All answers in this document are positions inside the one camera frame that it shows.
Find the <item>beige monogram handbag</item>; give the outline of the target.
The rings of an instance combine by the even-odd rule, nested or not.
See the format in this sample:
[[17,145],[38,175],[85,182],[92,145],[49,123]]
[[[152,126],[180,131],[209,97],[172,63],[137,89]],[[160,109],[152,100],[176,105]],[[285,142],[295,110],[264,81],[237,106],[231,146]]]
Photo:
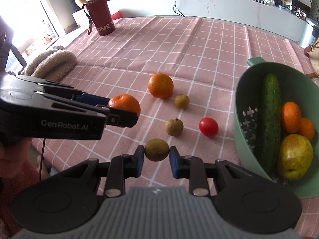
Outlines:
[[313,73],[307,74],[309,78],[319,77],[319,38],[313,44],[310,44],[304,49],[304,54],[309,58]]

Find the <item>brown longan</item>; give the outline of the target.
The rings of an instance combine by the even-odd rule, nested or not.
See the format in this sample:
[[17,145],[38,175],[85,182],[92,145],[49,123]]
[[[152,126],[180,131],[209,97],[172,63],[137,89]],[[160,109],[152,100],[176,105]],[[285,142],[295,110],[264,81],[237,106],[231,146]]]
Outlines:
[[162,139],[151,139],[144,146],[144,154],[150,161],[164,160],[169,151],[169,145]]
[[175,97],[174,104],[178,109],[186,109],[189,106],[190,99],[185,94],[178,94]]
[[165,131],[170,136],[180,136],[183,132],[184,125],[178,118],[170,119],[165,123]]

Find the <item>orange mandarin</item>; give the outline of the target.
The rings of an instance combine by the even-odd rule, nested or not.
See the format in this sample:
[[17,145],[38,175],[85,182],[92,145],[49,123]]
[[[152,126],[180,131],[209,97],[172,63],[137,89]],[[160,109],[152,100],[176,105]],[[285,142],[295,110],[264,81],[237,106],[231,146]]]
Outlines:
[[119,94],[112,97],[108,102],[108,106],[115,109],[135,112],[138,117],[141,114],[140,103],[134,96],[129,94]]
[[156,73],[148,81],[148,90],[152,96],[165,99],[172,95],[174,82],[168,75]]
[[301,128],[298,134],[311,141],[315,135],[314,124],[308,118],[301,118]]
[[286,134],[294,134],[301,128],[301,110],[293,101],[286,102],[281,109],[281,126]]

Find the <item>yellow-green pear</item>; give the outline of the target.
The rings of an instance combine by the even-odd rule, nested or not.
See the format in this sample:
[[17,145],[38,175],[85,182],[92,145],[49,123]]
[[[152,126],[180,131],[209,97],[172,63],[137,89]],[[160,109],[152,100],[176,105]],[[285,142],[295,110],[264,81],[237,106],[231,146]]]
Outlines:
[[304,177],[313,159],[310,141],[299,134],[286,136],[280,144],[277,172],[286,181],[298,181]]

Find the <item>green plastic colander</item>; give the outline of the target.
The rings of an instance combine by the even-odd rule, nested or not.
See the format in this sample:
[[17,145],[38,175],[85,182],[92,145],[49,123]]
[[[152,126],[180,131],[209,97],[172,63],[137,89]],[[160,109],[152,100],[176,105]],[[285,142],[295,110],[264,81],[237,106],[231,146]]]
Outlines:
[[[302,199],[318,196],[318,86],[284,64],[261,57],[250,58],[247,64],[235,91],[234,137],[240,161],[244,168],[285,184]],[[279,177],[276,162],[280,142],[288,135],[280,110],[290,101],[315,129],[311,165],[300,180],[291,182]]]

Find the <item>green cucumber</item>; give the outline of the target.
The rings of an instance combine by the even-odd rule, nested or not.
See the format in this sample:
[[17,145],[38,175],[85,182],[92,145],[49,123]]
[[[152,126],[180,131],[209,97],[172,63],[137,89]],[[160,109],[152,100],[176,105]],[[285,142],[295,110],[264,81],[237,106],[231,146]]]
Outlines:
[[275,173],[281,141],[281,92],[277,77],[268,74],[263,79],[254,155],[263,170]]

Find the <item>red TIME bottle sleeve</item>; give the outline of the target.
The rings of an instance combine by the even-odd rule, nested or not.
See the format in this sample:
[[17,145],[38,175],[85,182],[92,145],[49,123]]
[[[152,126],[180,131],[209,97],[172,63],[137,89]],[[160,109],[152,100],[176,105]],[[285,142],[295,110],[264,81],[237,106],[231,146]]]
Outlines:
[[82,10],[89,20],[87,35],[90,35],[95,26],[100,36],[106,36],[115,31],[107,0],[89,0],[82,5]]

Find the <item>silver pedal trash bin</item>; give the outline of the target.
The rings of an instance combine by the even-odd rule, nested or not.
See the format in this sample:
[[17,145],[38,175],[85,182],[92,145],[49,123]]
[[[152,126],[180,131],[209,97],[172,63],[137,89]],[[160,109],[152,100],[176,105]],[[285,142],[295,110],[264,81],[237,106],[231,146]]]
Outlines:
[[302,48],[306,48],[307,46],[314,44],[316,39],[318,38],[319,25],[318,23],[310,17],[306,18],[306,25],[299,41],[299,46]]

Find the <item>red cherry tomato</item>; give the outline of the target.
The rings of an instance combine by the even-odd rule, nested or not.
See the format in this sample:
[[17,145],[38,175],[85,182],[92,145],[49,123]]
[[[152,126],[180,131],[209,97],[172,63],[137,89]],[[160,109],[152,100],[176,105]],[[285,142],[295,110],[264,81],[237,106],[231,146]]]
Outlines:
[[215,119],[204,117],[198,124],[201,133],[207,137],[214,137],[219,132],[219,126]]

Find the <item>beige fuzzy cloth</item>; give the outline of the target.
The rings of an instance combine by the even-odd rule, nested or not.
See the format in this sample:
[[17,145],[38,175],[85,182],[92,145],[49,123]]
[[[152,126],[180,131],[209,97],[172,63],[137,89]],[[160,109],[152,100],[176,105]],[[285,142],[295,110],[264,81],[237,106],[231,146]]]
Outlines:
[[23,69],[22,75],[60,82],[75,66],[75,54],[59,45],[40,53]]

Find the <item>pink checkered tablecloth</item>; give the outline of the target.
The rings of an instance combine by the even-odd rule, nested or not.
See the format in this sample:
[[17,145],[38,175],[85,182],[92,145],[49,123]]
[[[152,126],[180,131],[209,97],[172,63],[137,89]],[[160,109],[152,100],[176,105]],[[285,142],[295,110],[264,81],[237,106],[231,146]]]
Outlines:
[[[205,162],[217,158],[239,163],[233,135],[235,90],[247,69],[247,60],[262,57],[308,74],[311,64],[304,51],[292,41],[269,32],[230,22],[192,17],[138,17],[115,22],[116,30],[100,36],[76,30],[59,44],[72,51],[77,65],[63,83],[76,89],[112,98],[134,96],[141,116],[133,128],[106,127],[100,141],[33,140],[33,146],[57,170],[85,159],[108,161],[133,153],[138,145],[160,138],[177,147],[182,155]],[[174,82],[170,97],[160,99],[148,90],[153,74],[163,73]],[[186,109],[178,109],[178,94],[189,97]],[[219,132],[203,135],[202,118],[216,120]],[[178,118],[184,129],[170,136],[165,123]]]

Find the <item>white marble TV cabinet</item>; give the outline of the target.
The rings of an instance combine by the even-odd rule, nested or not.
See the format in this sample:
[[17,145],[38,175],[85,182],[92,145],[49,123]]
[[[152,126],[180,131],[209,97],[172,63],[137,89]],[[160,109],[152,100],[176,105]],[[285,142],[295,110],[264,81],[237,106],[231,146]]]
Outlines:
[[112,0],[112,14],[123,18],[141,16],[175,16],[173,7],[185,16],[213,18],[263,29],[299,42],[308,25],[277,7],[252,0]]

